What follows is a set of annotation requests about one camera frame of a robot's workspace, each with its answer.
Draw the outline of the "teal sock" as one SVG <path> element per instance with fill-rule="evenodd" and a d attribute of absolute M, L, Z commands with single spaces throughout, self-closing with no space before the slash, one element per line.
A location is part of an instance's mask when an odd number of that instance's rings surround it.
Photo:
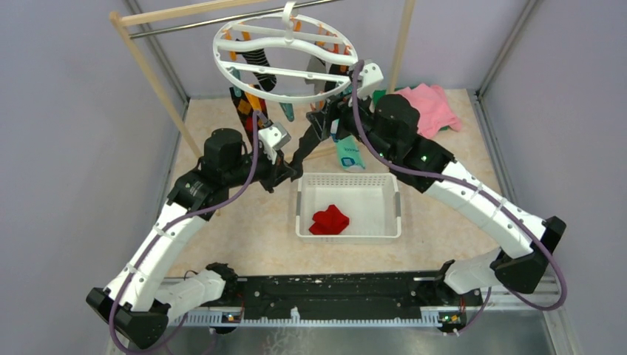
<path fill-rule="evenodd" d="M 337 135 L 339 120 L 331 123 L 331 138 L 336 148 L 339 165 L 347 172 L 361 173 L 366 170 L 361 152 L 353 136 L 349 135 L 340 139 Z"/>

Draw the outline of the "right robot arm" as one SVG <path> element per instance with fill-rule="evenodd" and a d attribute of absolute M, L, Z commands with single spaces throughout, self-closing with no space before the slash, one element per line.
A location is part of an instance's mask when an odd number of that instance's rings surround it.
<path fill-rule="evenodd" d="M 397 180 L 456 210 L 498 244 L 489 253 L 445 265 L 443 278 L 433 285 L 440 303 L 452 305 L 468 291 L 494 285 L 534 293 L 566 224 L 559 217 L 543 219 L 525 212 L 491 190 L 453 153 L 414 131 L 420 117 L 406 98 L 389 94 L 376 104 L 360 100 L 357 125 L 348 98 L 332 98 L 321 110 L 307 114 L 311 126 L 299 139 L 290 166 L 302 171 L 305 157 L 330 137 L 334 121 L 341 138 L 360 140 L 364 133 Z"/>

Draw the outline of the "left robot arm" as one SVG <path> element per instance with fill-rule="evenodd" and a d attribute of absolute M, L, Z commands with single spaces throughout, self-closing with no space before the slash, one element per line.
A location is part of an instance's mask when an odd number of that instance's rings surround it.
<path fill-rule="evenodd" d="M 88 305 L 108 324 L 125 354 L 164 346 L 168 324 L 192 309 L 215 301 L 229 305 L 237 296 L 235 274 L 214 263 L 171 286 L 162 284 L 192 237 L 218 209 L 234 202 L 254 182 L 272 190 L 292 176 L 281 149 L 291 136 L 279 124 L 251 133 L 251 151 L 235 129 L 216 129 L 204 143 L 196 166 L 180 176 L 140 248 L 107 286 L 93 288 Z"/>

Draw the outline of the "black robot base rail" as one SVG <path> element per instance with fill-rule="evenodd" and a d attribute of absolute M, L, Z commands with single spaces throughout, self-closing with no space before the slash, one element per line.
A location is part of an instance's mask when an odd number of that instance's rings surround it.
<path fill-rule="evenodd" d="M 444 333 L 463 329 L 469 307 L 484 302 L 479 289 L 457 294 L 444 272 L 392 271 L 349 274 L 235 276 L 229 274 L 217 300 L 219 328 L 241 325 L 409 325 L 434 324 Z"/>

